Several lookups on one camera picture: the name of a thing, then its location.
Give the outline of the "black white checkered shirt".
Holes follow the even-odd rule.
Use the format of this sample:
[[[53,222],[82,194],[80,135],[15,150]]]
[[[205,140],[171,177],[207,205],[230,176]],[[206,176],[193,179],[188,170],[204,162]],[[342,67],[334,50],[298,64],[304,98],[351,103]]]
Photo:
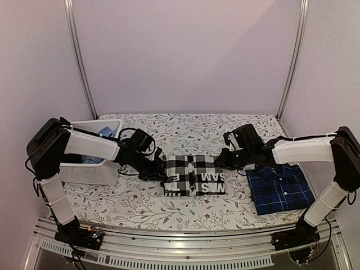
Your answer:
[[[167,179],[161,182],[166,197],[224,195],[225,176],[214,156],[163,156]]]

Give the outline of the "blue plaid shirt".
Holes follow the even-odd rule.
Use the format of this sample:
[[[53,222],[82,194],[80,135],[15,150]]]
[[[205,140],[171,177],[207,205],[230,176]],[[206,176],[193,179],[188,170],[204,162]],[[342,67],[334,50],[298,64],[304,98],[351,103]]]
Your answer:
[[[245,171],[258,215],[309,208],[314,195],[298,165],[257,165]]]

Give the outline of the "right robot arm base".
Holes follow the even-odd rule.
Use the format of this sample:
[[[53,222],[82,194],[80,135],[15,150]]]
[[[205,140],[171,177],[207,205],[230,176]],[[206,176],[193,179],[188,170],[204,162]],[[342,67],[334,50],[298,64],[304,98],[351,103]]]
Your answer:
[[[316,248],[310,247],[309,245],[315,244],[315,246],[317,246],[319,240],[320,235],[317,227],[312,227],[302,218],[297,221],[294,229],[276,232],[271,235],[271,244],[276,251],[307,245],[307,247],[303,249],[290,252],[290,259],[298,264],[308,263],[310,261]]]

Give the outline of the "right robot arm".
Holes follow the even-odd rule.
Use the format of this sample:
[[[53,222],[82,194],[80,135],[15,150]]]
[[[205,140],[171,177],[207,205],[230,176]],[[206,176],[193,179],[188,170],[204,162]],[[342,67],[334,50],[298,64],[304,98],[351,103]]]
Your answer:
[[[312,187],[322,187],[315,202],[303,214],[301,224],[291,232],[291,241],[303,245],[316,227],[345,198],[359,189],[359,142],[352,131],[339,127],[322,135],[287,138],[279,136],[264,142],[252,124],[224,134],[226,147],[215,159],[223,169],[237,170],[247,165],[274,167],[299,164]]]

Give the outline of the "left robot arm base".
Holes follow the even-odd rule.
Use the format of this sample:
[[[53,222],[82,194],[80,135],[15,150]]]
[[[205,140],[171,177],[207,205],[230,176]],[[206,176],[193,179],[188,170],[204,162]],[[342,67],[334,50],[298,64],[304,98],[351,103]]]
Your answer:
[[[92,250],[100,250],[103,238],[102,229],[95,226],[81,228],[77,219],[66,225],[60,224],[55,234],[55,240],[59,242]]]

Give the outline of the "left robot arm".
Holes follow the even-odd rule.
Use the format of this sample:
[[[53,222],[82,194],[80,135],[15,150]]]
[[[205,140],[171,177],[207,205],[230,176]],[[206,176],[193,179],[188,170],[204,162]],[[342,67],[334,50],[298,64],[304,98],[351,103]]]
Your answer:
[[[26,165],[40,184],[40,192],[55,219],[63,225],[61,233],[71,244],[84,236],[74,223],[75,215],[67,200],[64,182],[87,185],[111,185],[121,167],[134,169],[143,181],[167,178],[161,149],[141,129],[121,138],[122,120],[69,122],[51,118],[26,147]]]

